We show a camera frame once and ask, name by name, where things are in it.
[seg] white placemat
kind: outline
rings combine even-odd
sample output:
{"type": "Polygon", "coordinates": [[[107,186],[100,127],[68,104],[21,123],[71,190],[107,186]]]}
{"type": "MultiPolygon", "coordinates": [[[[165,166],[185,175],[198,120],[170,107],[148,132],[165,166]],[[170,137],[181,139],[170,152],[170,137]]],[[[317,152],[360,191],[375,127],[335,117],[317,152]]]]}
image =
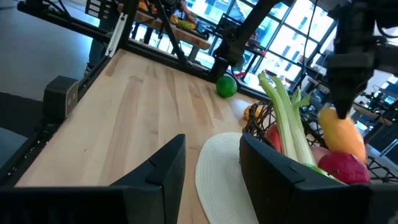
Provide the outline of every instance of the white placemat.
{"type": "Polygon", "coordinates": [[[211,224],[258,223],[239,164],[241,136],[217,134],[200,151],[195,183],[211,224]]]}

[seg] cable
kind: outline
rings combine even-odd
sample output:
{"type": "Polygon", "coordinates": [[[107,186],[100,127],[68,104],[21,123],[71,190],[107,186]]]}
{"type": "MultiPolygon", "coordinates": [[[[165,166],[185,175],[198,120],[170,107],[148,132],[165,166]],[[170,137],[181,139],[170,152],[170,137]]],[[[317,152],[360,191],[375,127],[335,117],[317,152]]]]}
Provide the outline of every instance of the cable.
{"type": "Polygon", "coordinates": [[[302,68],[301,68],[301,76],[304,75],[304,71],[305,71],[305,51],[307,49],[308,38],[310,37],[311,25],[312,25],[312,21],[313,21],[313,16],[315,15],[315,9],[317,8],[317,5],[318,5],[318,0],[315,0],[313,11],[312,11],[312,15],[311,15],[311,19],[310,19],[310,25],[308,27],[307,36],[305,37],[303,63],[302,63],[302,68]]]}

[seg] yellow mango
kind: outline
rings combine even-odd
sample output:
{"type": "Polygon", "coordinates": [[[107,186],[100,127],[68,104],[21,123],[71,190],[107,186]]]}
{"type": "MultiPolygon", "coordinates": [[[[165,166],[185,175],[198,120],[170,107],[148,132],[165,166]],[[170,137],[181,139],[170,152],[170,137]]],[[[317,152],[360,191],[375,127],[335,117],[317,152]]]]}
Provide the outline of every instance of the yellow mango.
{"type": "Polygon", "coordinates": [[[148,11],[147,4],[145,4],[144,2],[141,2],[141,1],[139,2],[138,8],[142,9],[144,11],[148,11]]]}
{"type": "Polygon", "coordinates": [[[180,21],[180,20],[178,19],[178,16],[176,16],[176,15],[170,16],[170,22],[171,22],[172,24],[178,24],[179,21],[180,21]]]}
{"type": "Polygon", "coordinates": [[[330,151],[345,152],[368,162],[362,135],[351,118],[339,119],[334,108],[325,107],[319,113],[319,124],[330,151]]]}

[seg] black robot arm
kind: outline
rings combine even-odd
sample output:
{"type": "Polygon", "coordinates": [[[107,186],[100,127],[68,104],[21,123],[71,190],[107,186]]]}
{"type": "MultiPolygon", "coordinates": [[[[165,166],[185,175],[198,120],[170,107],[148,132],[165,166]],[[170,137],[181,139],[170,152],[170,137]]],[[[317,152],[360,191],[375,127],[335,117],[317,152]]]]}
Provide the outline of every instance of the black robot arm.
{"type": "Polygon", "coordinates": [[[383,28],[398,26],[396,0],[353,0],[330,15],[338,21],[335,54],[326,73],[331,99],[340,119],[345,119],[354,99],[366,89],[375,69],[398,72],[398,47],[387,45],[383,28]],[[374,36],[374,27],[383,36],[374,36]]]}

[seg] metal rod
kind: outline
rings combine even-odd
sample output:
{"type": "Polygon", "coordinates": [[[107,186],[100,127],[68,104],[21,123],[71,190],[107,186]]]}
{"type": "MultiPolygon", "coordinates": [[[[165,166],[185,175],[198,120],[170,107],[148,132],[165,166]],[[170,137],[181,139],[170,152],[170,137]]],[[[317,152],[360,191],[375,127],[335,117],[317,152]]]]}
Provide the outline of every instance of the metal rod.
{"type": "Polygon", "coordinates": [[[187,58],[185,58],[185,55],[180,48],[180,41],[175,37],[175,35],[173,33],[172,27],[169,22],[169,18],[167,18],[167,15],[163,8],[162,2],[160,0],[155,0],[155,6],[158,11],[159,17],[162,20],[162,24],[166,30],[166,33],[169,36],[169,39],[173,45],[173,49],[174,49],[175,53],[177,54],[178,59],[180,60],[180,63],[186,65],[187,58]]]}
{"type": "Polygon", "coordinates": [[[122,35],[120,36],[118,49],[125,46],[129,42],[132,23],[136,18],[139,0],[126,1],[124,4],[125,7],[123,7],[123,13],[127,15],[127,19],[126,24],[124,25],[122,35]]]}

